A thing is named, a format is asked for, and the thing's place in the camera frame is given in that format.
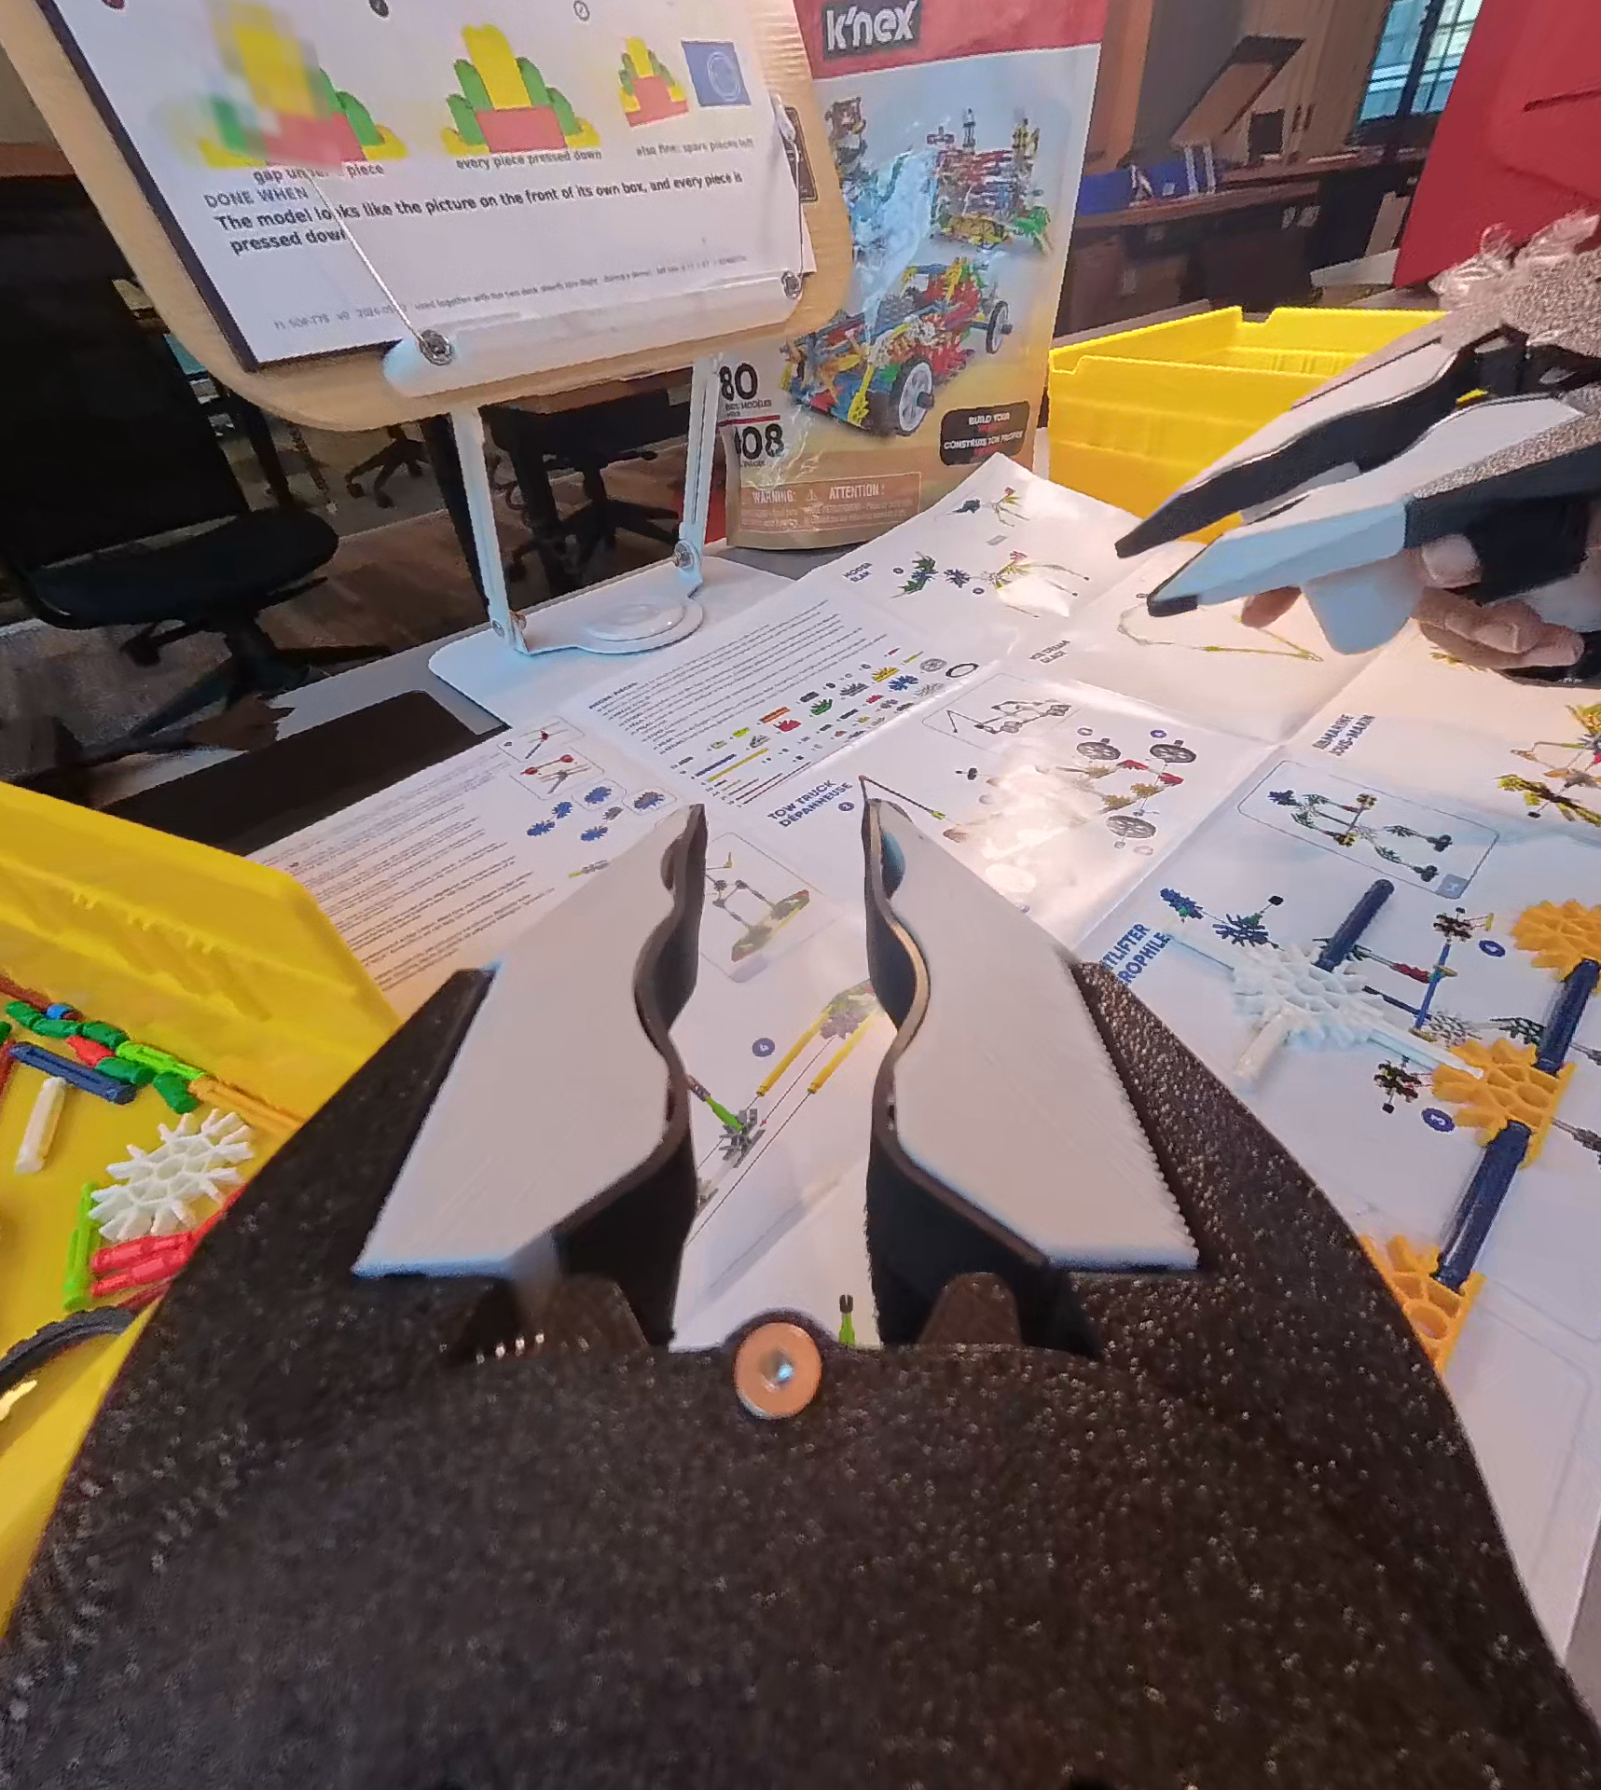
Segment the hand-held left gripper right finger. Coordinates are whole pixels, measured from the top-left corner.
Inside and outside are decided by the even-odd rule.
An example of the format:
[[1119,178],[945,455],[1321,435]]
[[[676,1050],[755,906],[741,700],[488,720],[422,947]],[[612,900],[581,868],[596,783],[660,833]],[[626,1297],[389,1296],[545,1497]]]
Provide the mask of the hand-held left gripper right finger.
[[1073,957],[895,803],[868,801],[864,852],[895,1027],[866,1197],[881,1341],[923,1341],[968,1274],[998,1278],[1038,1341],[1075,1272],[1198,1270]]

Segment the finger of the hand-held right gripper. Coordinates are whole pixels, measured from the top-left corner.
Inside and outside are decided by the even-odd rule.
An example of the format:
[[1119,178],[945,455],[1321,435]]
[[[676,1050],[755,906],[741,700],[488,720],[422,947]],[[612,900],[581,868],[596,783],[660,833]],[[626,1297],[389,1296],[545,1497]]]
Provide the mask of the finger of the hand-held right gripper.
[[1240,441],[1117,544],[1125,560],[1228,518],[1259,520],[1275,504],[1356,477],[1414,445],[1477,388],[1479,342],[1398,340]]
[[1564,396],[1483,398],[1430,425],[1380,467],[1305,490],[1194,556],[1149,597],[1156,617],[1228,605],[1376,566],[1473,526],[1509,504],[1497,481],[1517,451],[1582,419]]

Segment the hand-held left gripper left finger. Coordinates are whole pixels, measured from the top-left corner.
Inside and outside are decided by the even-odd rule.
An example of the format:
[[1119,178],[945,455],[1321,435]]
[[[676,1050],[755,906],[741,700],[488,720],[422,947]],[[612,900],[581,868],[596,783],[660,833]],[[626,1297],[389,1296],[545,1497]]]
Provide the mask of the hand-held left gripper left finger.
[[616,1284],[660,1347],[699,1210],[674,1027],[699,979],[707,823],[652,831],[503,951],[355,1270]]

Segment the white snowflake connector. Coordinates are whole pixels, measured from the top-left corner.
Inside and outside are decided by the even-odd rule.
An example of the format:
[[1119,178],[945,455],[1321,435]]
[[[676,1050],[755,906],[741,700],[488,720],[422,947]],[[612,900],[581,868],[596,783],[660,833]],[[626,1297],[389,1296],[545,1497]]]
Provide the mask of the white snowflake connector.
[[1232,989],[1240,1013],[1283,1040],[1346,1046],[1366,1032],[1366,975],[1354,963],[1325,969],[1301,947],[1249,947],[1232,965]]

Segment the blue plastic rod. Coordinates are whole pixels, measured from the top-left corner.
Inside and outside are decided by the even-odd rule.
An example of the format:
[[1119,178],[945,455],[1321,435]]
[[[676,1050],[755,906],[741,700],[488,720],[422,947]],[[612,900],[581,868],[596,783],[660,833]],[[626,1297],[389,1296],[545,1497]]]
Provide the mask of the blue plastic rod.
[[1558,985],[1534,1044],[1534,1064],[1542,1074],[1556,1078],[1566,1070],[1578,1027],[1600,985],[1601,961],[1594,957],[1580,959]]
[[1342,918],[1342,922],[1329,934],[1323,949],[1319,951],[1317,967],[1321,971],[1335,973],[1344,963],[1354,959],[1362,938],[1392,894],[1394,880],[1390,878],[1378,878],[1366,888],[1356,904],[1350,906],[1350,912]]
[[1527,1165],[1534,1133],[1521,1121],[1509,1121],[1483,1147],[1481,1161],[1469,1181],[1439,1248],[1434,1280],[1451,1292],[1465,1292],[1473,1280],[1477,1258],[1501,1214],[1505,1197]]

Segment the pile of toy pieces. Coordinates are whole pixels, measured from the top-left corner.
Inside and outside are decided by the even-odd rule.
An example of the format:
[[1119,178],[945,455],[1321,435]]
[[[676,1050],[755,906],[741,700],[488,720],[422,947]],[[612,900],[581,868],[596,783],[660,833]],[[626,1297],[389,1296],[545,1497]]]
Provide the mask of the pile of toy pieces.
[[0,971],[0,1175],[52,1173],[86,1106],[121,1116],[141,1098],[163,1108],[155,1137],[123,1143],[82,1183],[52,1313],[0,1349],[0,1424],[56,1369],[159,1305],[262,1153],[300,1127],[294,1114]]

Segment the orange fan-shaped connector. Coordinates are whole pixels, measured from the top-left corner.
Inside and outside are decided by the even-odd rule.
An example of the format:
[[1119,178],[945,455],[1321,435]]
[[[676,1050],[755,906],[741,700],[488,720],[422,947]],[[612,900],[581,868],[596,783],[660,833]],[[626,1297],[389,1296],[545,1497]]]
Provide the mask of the orange fan-shaped connector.
[[1453,1112],[1455,1125],[1475,1131],[1483,1145],[1521,1123],[1529,1131],[1525,1167],[1530,1167],[1546,1147],[1576,1074],[1574,1062],[1558,1070],[1540,1066],[1529,1042],[1473,1040],[1455,1046],[1449,1062],[1434,1068],[1432,1088]]
[[1582,965],[1598,967],[1596,989],[1601,991],[1601,906],[1578,900],[1536,902],[1513,922],[1511,934],[1521,951],[1530,953],[1534,969],[1566,981]]
[[1420,1347],[1439,1377],[1445,1377],[1487,1278],[1473,1270],[1463,1286],[1447,1286],[1439,1280],[1437,1250],[1420,1248],[1406,1236],[1362,1234],[1358,1240],[1394,1294]]

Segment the large yellow plastic bin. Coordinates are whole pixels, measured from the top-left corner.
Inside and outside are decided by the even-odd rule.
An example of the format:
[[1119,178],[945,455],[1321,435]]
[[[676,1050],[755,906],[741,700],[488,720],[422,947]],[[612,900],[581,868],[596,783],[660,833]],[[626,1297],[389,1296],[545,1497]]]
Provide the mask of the large yellow plastic bin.
[[[5,783],[0,971],[207,1068],[300,1125],[400,1023],[294,878]],[[0,1175],[0,1349],[52,1313],[82,1183],[123,1143],[149,1143],[161,1117],[149,1098],[121,1116],[86,1106],[52,1173]],[[117,1341],[56,1369],[0,1424],[0,1636],[82,1438],[141,1331],[173,1303],[173,1288]]]

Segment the person's right hand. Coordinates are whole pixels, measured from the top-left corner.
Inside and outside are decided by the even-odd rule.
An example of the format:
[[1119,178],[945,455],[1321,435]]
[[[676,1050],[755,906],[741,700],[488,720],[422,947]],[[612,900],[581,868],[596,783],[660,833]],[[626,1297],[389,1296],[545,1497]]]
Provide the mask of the person's right hand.
[[[1601,500],[1588,528],[1588,548],[1601,568]],[[1519,597],[1479,605],[1469,589],[1481,574],[1475,548],[1445,536],[1420,552],[1430,593],[1416,607],[1418,629],[1441,651],[1483,669],[1572,667],[1584,641],[1529,609]]]

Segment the clear plastic bag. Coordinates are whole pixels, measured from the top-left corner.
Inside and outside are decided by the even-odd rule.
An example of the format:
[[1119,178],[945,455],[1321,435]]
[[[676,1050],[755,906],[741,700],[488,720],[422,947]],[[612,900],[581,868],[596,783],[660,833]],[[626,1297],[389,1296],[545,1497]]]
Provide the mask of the clear plastic bag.
[[1570,212],[1527,241],[1517,241],[1505,225],[1491,225],[1477,251],[1432,281],[1432,293],[1445,309],[1465,309],[1497,301],[1532,277],[1572,261],[1601,225],[1600,212]]

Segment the red partition panel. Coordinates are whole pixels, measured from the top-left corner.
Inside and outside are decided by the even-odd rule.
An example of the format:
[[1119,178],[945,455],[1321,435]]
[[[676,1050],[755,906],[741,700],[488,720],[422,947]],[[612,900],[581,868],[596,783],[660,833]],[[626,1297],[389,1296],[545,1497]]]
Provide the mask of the red partition panel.
[[1601,2],[1487,2],[1406,218],[1394,281],[1430,283],[1487,229],[1523,241],[1570,212],[1601,216]]

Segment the yellow plastic object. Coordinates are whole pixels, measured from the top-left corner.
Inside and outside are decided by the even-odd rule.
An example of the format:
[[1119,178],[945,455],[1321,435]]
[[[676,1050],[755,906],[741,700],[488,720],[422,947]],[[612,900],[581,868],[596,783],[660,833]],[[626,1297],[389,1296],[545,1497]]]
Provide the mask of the yellow plastic object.
[[1050,354],[1050,475],[1145,518],[1430,309],[1212,309]]

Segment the white printed instruction sheet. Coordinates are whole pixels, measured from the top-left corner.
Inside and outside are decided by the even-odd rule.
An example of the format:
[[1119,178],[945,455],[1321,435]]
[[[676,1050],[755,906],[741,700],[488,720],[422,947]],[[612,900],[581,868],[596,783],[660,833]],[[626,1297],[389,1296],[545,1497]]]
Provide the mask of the white printed instruction sheet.
[[893,1038],[862,922],[891,803],[1133,987],[1325,1187],[1430,1335],[1548,1634],[1601,1525],[1601,698],[1160,619],[1125,516],[1004,465],[923,520],[258,862],[399,1011],[707,803],[680,1025],[680,1329],[873,1345],[862,1189]]

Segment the brown labelled packet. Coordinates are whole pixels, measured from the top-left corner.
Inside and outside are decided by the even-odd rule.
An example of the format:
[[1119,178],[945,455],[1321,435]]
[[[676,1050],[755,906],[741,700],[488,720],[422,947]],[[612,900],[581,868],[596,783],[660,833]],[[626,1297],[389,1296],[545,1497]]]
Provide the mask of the brown labelled packet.
[[723,364],[727,536],[844,548],[1028,461],[1079,210],[1103,2],[798,10],[854,263]]

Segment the printed paper sheet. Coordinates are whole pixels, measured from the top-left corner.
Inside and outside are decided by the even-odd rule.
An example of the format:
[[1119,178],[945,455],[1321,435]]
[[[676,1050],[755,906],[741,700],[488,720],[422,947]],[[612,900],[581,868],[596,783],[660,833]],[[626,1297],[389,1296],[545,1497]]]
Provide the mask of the printed paper sheet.
[[40,12],[252,370],[804,269],[792,4]]

